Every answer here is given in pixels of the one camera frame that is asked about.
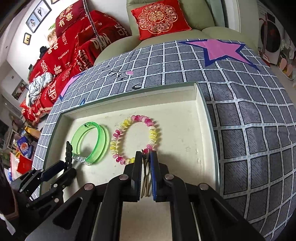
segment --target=sofa backrest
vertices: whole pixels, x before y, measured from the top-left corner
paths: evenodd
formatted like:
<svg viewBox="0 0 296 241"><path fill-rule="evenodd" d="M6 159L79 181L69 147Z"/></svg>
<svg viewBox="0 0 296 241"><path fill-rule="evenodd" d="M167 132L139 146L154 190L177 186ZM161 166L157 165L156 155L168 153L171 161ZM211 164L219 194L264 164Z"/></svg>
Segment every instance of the sofa backrest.
<svg viewBox="0 0 296 241"><path fill-rule="evenodd" d="M192 29L203 30L215 26L211 12L205 0L178 0L183 15ZM131 13L132 9L156 2L155 0L126 0L126 10L132 35L139 35L136 19Z"/></svg>

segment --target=washing machine door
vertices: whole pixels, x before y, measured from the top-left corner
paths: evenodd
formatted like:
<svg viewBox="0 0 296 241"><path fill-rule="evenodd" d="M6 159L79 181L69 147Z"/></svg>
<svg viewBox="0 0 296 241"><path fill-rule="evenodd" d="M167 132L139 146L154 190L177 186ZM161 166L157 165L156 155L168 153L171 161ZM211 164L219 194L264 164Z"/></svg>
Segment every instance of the washing machine door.
<svg viewBox="0 0 296 241"><path fill-rule="evenodd" d="M265 37L265 32L264 32L264 24L261 26L261 41L264 43L264 37ZM267 21L267 41L266 41L266 51L270 53L275 53L276 51L279 50L281 46L281 35L276 27L276 25L271 22Z"/></svg>

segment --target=bracelet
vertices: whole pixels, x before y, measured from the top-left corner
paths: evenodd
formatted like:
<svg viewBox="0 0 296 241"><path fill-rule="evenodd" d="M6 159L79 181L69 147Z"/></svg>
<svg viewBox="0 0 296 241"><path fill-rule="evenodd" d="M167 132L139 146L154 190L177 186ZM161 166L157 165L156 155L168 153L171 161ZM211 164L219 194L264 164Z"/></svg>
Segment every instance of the bracelet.
<svg viewBox="0 0 296 241"><path fill-rule="evenodd" d="M143 150L144 154L147 154L149 151L152 151L155 147L155 143L157 141L157 132L156 128L154 126L153 121L144 115L132 115L131 117L128 117L126 120L123 121L123 123L120 125L119 128L117 128L113 134L113 137L110 142L110 150L111 154L113 155L113 158L116 160L116 162L120 162L121 165L124 164L130 164L135 162L135 158L124 158L122 155L118 153L117 145L118 140L122 133L127 129L131 124L135 122L143 122L145 123L149 129L150 129L150 136L149 136L149 143L147 144L146 148Z"/></svg>
<svg viewBox="0 0 296 241"><path fill-rule="evenodd" d="M86 135L86 133L93 128L96 128L98 130L98 140L96 141L96 146L88 157L83 157L80 155L81 141L83 137ZM96 160L98 160L104 153L104 150L107 145L107 139L108 139L107 135L104 129L100 125L98 125L95 122L85 123L84 125L78 128L78 130L75 132L74 136L72 137L72 140L71 140L71 145L73 147L72 159L78 162L82 162L83 164L86 164L86 165L91 165Z"/></svg>

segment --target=washing machine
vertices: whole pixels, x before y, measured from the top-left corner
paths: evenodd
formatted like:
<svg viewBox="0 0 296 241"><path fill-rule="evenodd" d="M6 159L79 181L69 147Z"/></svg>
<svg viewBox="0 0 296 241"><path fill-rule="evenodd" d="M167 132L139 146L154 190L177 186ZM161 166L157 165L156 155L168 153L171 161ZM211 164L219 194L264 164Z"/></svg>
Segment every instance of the washing machine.
<svg viewBox="0 0 296 241"><path fill-rule="evenodd" d="M257 2L259 11L259 43L261 57L271 64L277 64L284 37L284 28L261 2Z"/></svg>

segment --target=white tray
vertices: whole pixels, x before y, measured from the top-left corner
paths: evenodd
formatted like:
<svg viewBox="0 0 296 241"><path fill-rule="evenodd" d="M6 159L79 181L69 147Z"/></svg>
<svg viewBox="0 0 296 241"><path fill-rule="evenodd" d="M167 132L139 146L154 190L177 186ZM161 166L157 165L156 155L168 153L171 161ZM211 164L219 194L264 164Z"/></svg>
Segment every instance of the white tray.
<svg viewBox="0 0 296 241"><path fill-rule="evenodd" d="M65 159L65 143L84 123L94 121L104 126L111 136L115 129L132 115L146 115L156 122L160 132L157 156L170 173L184 182L197 185L206 182L219 187L218 161L213 130L201 91L195 83L166 85L129 92L78 107L63 113L54 130L46 154L48 168L54 161ZM125 135L123 149L129 158L148 143L149 129L135 123ZM97 140L92 129L81 149L89 153ZM64 200L86 183L100 185L123 173L110 150L97 163L86 166L73 162L77 178L64 190ZM42 186L44 193L49 183ZM171 240L169 203L155 203L152 197L138 203L124 203L120 240Z"/></svg>

